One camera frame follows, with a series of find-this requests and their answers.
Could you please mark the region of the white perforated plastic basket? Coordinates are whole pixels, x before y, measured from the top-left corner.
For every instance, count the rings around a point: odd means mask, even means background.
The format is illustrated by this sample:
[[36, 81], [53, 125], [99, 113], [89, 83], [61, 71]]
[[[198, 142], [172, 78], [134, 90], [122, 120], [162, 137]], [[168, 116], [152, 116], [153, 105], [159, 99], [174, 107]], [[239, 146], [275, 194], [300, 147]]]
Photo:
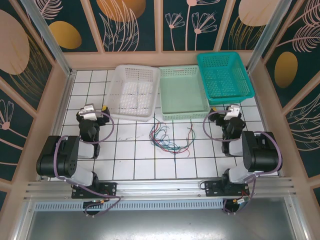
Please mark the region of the white perforated plastic basket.
[[157, 67], [132, 64], [117, 66], [104, 99], [111, 117], [148, 122], [155, 112], [160, 74]]

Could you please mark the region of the teal plastic basket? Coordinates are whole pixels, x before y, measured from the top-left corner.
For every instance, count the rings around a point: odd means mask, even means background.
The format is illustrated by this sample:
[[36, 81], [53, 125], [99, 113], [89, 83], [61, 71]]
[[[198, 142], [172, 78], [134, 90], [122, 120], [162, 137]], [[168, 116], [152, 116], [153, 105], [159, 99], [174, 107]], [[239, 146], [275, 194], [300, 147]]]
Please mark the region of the teal plastic basket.
[[211, 106], [240, 103], [255, 91], [237, 52], [208, 52], [197, 55], [204, 91]]

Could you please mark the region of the light green plastic basket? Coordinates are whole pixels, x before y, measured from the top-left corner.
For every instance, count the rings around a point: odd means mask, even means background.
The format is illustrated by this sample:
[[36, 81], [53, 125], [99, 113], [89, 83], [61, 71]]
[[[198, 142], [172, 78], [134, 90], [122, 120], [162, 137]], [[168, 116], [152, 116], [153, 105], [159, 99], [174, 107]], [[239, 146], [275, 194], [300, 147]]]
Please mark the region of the light green plastic basket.
[[165, 121], [203, 119], [210, 111], [197, 65], [160, 67], [160, 103]]

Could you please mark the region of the grey metal panel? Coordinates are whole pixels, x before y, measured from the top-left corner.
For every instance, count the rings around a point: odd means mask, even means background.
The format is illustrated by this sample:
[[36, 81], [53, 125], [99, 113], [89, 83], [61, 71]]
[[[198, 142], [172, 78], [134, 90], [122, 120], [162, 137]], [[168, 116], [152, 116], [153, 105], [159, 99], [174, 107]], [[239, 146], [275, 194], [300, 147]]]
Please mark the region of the grey metal panel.
[[287, 219], [213, 210], [36, 212], [27, 240], [296, 240]]

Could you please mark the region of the aluminium side rail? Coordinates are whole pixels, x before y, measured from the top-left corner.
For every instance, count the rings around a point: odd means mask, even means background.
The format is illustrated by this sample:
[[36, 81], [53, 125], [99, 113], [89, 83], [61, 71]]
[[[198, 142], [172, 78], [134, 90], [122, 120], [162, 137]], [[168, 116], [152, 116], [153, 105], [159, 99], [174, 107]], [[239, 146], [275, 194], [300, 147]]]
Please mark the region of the aluminium side rail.
[[56, 118], [55, 118], [54, 124], [51, 129], [51, 135], [59, 136], [62, 132], [62, 126], [63, 126], [63, 122], [65, 119], [65, 114], [67, 112], [69, 98], [71, 96], [72, 87], [74, 84], [76, 73], [77, 72], [75, 70], [72, 70], [70, 72], [70, 75], [66, 79], [64, 90], [62, 92], [62, 97], [61, 97], [60, 103], [58, 105]]

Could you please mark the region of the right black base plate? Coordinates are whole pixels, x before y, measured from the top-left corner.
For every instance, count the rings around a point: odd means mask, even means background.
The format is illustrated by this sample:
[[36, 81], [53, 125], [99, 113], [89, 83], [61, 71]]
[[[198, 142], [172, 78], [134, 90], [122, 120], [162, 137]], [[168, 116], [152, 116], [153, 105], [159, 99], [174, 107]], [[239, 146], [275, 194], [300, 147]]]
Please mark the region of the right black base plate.
[[207, 197], [240, 198], [241, 196], [250, 195], [247, 184], [223, 182], [222, 180], [205, 181], [204, 190]]

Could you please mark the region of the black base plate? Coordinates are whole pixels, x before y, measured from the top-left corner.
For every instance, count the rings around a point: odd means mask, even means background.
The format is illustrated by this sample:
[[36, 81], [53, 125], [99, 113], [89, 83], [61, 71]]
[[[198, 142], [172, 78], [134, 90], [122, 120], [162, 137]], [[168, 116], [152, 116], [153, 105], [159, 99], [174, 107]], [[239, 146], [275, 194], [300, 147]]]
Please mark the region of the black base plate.
[[[117, 192], [117, 183], [100, 182], [96, 185], [87, 186], [86, 188], [102, 195], [115, 196]], [[71, 198], [72, 199], [97, 199], [97, 198], [102, 198], [102, 196], [93, 194], [92, 192], [84, 190], [79, 186], [72, 185]]]
[[250, 195], [247, 184], [223, 182], [222, 180], [205, 181], [204, 190], [207, 197], [240, 198], [241, 196]]

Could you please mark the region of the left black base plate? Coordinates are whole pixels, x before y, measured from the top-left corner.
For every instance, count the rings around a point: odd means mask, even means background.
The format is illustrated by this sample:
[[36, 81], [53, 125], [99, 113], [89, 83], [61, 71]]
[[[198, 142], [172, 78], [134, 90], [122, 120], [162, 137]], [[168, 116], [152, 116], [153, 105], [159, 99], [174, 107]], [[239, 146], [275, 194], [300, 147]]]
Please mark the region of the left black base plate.
[[[100, 182], [96, 185], [87, 186], [86, 188], [102, 195], [115, 196], [117, 192], [117, 183]], [[72, 185], [71, 198], [72, 199], [97, 199], [97, 198], [102, 198], [102, 196], [93, 194], [92, 192], [84, 190], [79, 186]]]

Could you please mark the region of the aluminium mounting rail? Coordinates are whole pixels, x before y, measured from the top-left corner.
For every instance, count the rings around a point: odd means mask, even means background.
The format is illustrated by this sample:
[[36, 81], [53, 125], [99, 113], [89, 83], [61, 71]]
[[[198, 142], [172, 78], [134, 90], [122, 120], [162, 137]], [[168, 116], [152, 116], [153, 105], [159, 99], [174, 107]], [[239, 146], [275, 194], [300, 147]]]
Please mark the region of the aluminium mounting rail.
[[[194, 200], [204, 199], [203, 179], [119, 180], [116, 195], [125, 201], [138, 200]], [[255, 198], [291, 197], [296, 195], [289, 177], [267, 176], [256, 180]], [[32, 181], [23, 193], [25, 201], [70, 200], [71, 185], [63, 181]]]

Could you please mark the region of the aluminium frame post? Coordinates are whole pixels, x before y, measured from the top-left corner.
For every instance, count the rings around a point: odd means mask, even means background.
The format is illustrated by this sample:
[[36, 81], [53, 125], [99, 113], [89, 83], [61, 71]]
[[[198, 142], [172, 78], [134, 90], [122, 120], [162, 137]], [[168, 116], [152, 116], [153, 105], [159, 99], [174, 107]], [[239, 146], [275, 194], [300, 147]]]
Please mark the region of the aluminium frame post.
[[266, 27], [264, 28], [257, 44], [253, 50], [252, 56], [250, 57], [246, 70], [250, 76], [254, 71], [257, 63], [259, 62], [263, 52], [265, 51], [268, 43], [271, 41], [273, 35], [275, 34], [278, 26], [281, 24], [284, 16], [286, 15], [292, 0], [280, 0], [277, 4], [273, 14], [271, 15]]
[[41, 35], [44, 38], [44, 41], [47, 43], [50, 51], [53, 53], [55, 59], [59, 63], [63, 72], [67, 77], [71, 75], [71, 67], [68, 64], [60, 46], [55, 40], [52, 32], [49, 29], [45, 19], [42, 17], [41, 13], [36, 6], [36, 3], [33, 0], [20, 0], [23, 4], [26, 12], [30, 15], [32, 21], [34, 22], [36, 28], [39, 30]]

